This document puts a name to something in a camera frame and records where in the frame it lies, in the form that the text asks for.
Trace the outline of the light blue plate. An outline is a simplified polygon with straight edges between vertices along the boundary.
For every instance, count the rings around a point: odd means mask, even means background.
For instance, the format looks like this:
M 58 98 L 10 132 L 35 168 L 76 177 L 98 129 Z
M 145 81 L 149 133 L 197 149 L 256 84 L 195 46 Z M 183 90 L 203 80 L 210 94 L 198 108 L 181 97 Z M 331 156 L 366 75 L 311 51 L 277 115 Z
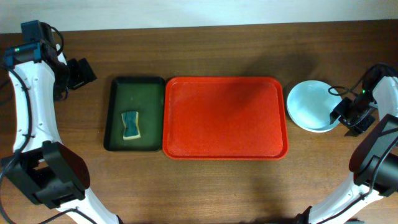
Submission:
M 302 129 L 314 133 L 325 133 L 339 125 L 331 123 L 330 113 L 342 101 L 341 96 L 328 92 L 331 86 L 318 80 L 307 80 L 296 84 L 287 96 L 287 112 L 292 121 Z

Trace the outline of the green yellow sponge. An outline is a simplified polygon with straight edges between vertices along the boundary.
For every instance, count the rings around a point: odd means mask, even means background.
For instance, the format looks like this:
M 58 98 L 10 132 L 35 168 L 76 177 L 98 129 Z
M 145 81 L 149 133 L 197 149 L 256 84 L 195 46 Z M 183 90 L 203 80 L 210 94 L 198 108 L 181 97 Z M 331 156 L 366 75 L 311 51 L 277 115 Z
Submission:
M 139 113 L 137 111 L 127 111 L 121 114 L 124 126 L 123 139 L 125 141 L 139 139 L 141 132 L 139 129 Z

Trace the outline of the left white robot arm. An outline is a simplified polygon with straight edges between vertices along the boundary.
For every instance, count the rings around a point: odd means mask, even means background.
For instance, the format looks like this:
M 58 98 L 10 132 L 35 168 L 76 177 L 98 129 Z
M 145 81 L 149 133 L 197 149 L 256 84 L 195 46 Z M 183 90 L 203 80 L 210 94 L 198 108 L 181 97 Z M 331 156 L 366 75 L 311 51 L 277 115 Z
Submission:
M 1 159 L 9 179 L 33 204 L 77 223 L 120 223 L 90 187 L 84 160 L 63 145 L 54 103 L 96 79 L 86 59 L 67 60 L 58 30 L 41 21 L 21 25 L 24 43 L 9 47 L 3 67 L 14 88 L 17 130 L 13 155 Z

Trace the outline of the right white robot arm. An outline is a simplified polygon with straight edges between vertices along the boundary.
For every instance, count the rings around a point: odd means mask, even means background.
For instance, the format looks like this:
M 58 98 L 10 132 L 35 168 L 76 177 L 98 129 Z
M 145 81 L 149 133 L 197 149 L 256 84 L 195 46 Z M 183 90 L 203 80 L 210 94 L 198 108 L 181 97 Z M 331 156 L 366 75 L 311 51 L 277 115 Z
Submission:
M 324 201 L 309 206 L 294 223 L 346 223 L 361 209 L 397 192 L 397 70 L 377 63 L 365 71 L 358 83 L 362 92 L 353 100 L 343 98 L 331 111 L 330 121 L 348 128 L 347 136 L 364 133 L 379 123 L 355 149 L 349 176 Z

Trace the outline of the dark green tray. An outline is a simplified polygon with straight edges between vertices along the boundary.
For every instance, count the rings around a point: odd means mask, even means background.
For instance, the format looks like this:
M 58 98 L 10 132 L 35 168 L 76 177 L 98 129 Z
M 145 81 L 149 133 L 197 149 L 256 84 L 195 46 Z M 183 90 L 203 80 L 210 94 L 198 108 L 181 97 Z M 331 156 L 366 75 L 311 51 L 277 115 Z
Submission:
M 116 77 L 111 82 L 103 146 L 107 151 L 154 152 L 162 147 L 165 80 L 161 77 Z M 136 112 L 140 137 L 124 139 L 122 114 Z

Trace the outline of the red tray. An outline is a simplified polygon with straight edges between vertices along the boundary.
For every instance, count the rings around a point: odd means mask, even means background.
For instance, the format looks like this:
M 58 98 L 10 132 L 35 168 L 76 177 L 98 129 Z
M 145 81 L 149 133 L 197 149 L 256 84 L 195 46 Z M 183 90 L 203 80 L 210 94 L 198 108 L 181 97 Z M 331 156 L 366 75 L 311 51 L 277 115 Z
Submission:
M 176 160 L 280 160 L 289 151 L 272 77 L 175 77 L 165 87 L 162 150 Z

